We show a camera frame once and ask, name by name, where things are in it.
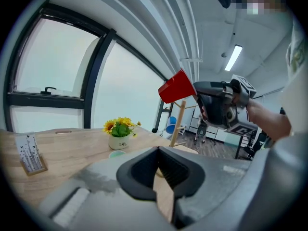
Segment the blue object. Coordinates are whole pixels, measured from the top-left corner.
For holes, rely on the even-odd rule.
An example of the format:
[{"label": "blue object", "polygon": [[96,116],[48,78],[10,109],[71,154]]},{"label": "blue object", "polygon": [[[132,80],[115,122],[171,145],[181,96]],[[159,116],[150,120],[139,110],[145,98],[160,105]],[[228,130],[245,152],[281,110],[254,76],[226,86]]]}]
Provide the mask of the blue object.
[{"label": "blue object", "polygon": [[176,122],[177,122],[177,119],[174,116],[171,116],[168,118],[167,126],[166,126],[167,133],[173,134]]}]

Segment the green cup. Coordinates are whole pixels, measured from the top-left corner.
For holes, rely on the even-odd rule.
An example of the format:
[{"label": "green cup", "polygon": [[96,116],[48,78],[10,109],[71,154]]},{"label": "green cup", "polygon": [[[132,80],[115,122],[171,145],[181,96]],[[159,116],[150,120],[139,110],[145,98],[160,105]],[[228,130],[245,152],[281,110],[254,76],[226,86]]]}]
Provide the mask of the green cup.
[{"label": "green cup", "polygon": [[114,152],[111,152],[109,154],[109,158],[116,157],[116,156],[121,156],[121,155],[124,155],[124,154],[126,154],[126,153],[123,152],[123,151],[114,151]]}]

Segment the floor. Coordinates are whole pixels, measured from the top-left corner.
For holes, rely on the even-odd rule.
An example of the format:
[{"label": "floor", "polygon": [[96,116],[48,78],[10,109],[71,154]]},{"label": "floor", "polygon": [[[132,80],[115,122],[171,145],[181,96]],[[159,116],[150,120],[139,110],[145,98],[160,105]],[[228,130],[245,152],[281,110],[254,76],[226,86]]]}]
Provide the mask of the floor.
[{"label": "floor", "polygon": [[[212,140],[206,139],[205,143],[202,143],[202,139],[198,139],[197,144],[194,145],[195,134],[185,132],[183,135],[178,135],[177,143],[186,141],[184,146],[191,148],[197,151],[199,154],[211,156],[211,157],[220,157],[227,159],[234,159],[236,153],[236,147],[228,146],[220,142],[214,142]],[[240,150],[239,156],[247,156],[247,153],[244,150]]]}]

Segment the window handle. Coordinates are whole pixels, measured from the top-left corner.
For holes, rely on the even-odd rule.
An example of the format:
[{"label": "window handle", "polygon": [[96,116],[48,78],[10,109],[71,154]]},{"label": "window handle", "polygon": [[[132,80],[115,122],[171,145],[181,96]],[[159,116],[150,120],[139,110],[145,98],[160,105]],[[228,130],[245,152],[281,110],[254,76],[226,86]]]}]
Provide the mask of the window handle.
[{"label": "window handle", "polygon": [[51,95],[51,91],[48,91],[48,89],[54,89],[57,90],[57,88],[55,87],[45,87],[45,90],[41,91],[41,94],[45,94],[45,95]]}]

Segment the wooden board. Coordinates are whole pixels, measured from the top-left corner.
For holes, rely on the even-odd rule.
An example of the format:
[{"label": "wooden board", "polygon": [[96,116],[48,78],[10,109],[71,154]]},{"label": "wooden board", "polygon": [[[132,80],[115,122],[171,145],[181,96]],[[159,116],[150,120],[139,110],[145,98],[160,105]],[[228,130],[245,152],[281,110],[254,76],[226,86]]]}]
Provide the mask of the wooden board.
[{"label": "wooden board", "polygon": [[[153,146],[169,146],[170,141],[145,129],[136,128],[137,137],[129,139],[126,153]],[[108,158],[113,151],[108,146],[108,135],[101,129],[54,129],[35,134],[39,152],[44,157],[48,170],[27,176],[15,146],[14,133],[0,131],[1,165],[15,192],[27,203],[39,203],[65,180],[87,165]],[[179,145],[177,149],[195,153],[196,151]],[[154,180],[158,206],[170,220],[173,191],[164,178]]]}]

